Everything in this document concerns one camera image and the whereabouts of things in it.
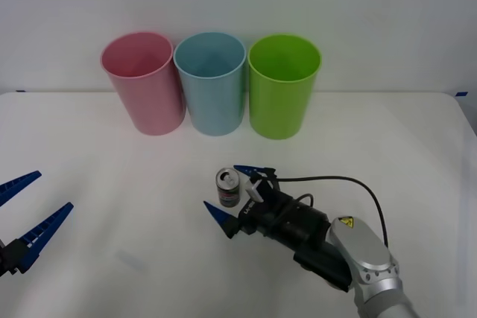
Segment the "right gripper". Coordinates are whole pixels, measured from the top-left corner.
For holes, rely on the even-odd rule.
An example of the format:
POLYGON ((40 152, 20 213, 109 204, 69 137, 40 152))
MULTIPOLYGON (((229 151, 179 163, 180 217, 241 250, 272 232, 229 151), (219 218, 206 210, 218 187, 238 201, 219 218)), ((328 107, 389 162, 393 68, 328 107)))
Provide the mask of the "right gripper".
POLYGON ((272 185, 266 180, 247 181, 245 191, 249 200, 238 217, 207 201, 203 202, 224 234, 229 239, 239 232, 246 235, 261 232, 265 237, 273 239, 298 239, 298 228, 294 224, 297 200, 273 187, 278 186, 276 170, 249 165, 234 165, 233 168, 248 177, 267 177, 272 185))

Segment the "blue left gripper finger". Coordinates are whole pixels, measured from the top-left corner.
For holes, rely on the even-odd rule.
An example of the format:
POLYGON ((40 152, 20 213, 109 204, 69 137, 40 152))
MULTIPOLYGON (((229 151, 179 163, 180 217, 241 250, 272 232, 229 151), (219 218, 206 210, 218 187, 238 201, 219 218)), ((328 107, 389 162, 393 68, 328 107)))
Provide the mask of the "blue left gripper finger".
POLYGON ((39 179, 42 174, 39 171, 34 171, 21 177, 12 179, 0 185, 0 206, 3 206, 20 191, 25 189, 33 181, 39 179))
POLYGON ((73 208, 68 202, 23 236, 2 247, 1 276, 7 272, 12 275, 27 272, 73 208))

